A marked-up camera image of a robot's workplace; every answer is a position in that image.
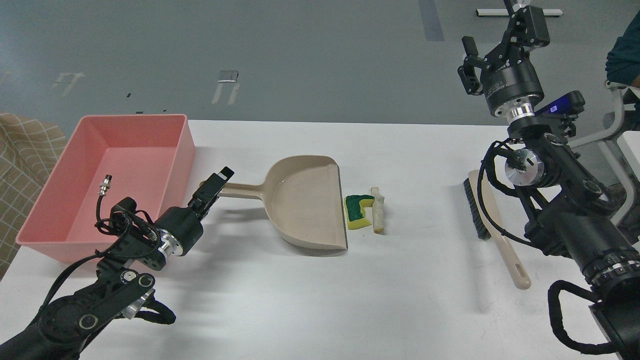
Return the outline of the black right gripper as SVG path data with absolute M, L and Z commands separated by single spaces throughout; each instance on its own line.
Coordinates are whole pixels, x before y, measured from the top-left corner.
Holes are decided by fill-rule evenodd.
M 531 64 L 531 53 L 551 43 L 546 17 L 541 7 L 530 0 L 503 2 L 509 23 L 500 42 L 496 63 L 480 57 L 472 36 L 462 36 L 465 56 L 457 68 L 466 94 L 484 96 L 493 117 L 509 117 L 519 107 L 529 107 L 528 113 L 544 99 L 544 91 L 537 72 Z

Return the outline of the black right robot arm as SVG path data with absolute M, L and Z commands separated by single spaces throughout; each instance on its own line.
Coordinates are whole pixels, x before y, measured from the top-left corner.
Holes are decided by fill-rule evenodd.
M 558 341 L 581 354 L 637 360 L 639 252 L 612 221 L 619 205 L 567 144 L 585 101 L 573 91 L 535 110 L 544 92 L 530 54 L 550 44 L 546 18 L 541 8 L 525 0 L 503 4 L 509 22 L 489 53 L 479 55 L 474 38 L 462 38 L 465 57 L 457 72 L 466 93 L 483 95 L 489 113 L 509 125 L 507 139 L 489 146 L 476 183 L 467 180 L 465 192 L 480 196 L 482 181 L 488 180 L 494 189 L 519 199 L 528 223 L 525 238 L 516 237 L 494 221 L 482 198 L 471 209 L 474 222 L 484 215 L 499 235 L 576 262 L 589 289 L 557 280 L 547 291 L 550 326 Z M 569 337 L 563 325 L 562 291 L 590 301 L 606 342 L 590 344 Z

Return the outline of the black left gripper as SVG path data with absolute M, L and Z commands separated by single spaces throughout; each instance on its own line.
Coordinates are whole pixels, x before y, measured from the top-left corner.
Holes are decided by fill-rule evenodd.
M 204 234 L 203 219 L 233 176 L 234 171 L 225 166 L 199 183 L 200 192 L 194 193 L 185 207 L 172 206 L 160 215 L 156 228 L 165 255 L 185 256 L 189 253 Z

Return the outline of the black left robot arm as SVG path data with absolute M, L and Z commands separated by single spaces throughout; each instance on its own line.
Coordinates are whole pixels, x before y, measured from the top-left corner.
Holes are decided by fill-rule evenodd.
M 107 174 L 96 202 L 95 227 L 115 242 L 104 250 L 77 260 L 62 271 L 25 330 L 1 345 L 3 360 L 77 360 L 82 351 L 116 319 L 143 319 L 170 325 L 175 314 L 155 294 L 156 279 L 131 264 L 139 262 L 161 271 L 170 256 L 185 256 L 201 239 L 203 219 L 233 177 L 224 167 L 199 185 L 185 207 L 172 206 L 156 221 L 137 209 L 134 199 L 116 203 L 101 216 L 103 198 L 112 182 Z M 62 284 L 81 265 L 98 260 L 93 284 L 71 295 L 55 298 Z

